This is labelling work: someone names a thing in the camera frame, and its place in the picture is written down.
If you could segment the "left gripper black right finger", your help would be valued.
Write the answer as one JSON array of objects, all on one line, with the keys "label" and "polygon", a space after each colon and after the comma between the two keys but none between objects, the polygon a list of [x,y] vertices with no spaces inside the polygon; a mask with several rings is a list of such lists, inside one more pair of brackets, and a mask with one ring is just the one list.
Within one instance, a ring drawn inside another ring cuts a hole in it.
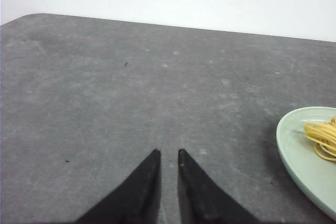
[{"label": "left gripper black right finger", "polygon": [[178,151],[178,203],[181,223],[258,223],[225,193],[185,150]]}]

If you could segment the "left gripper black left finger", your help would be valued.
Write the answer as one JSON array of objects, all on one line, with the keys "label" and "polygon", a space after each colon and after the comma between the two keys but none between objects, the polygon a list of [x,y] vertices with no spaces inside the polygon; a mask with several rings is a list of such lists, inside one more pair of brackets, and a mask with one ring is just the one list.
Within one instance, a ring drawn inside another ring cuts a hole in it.
[{"label": "left gripper black left finger", "polygon": [[75,223],[157,223],[161,152],[154,149],[114,191]]}]

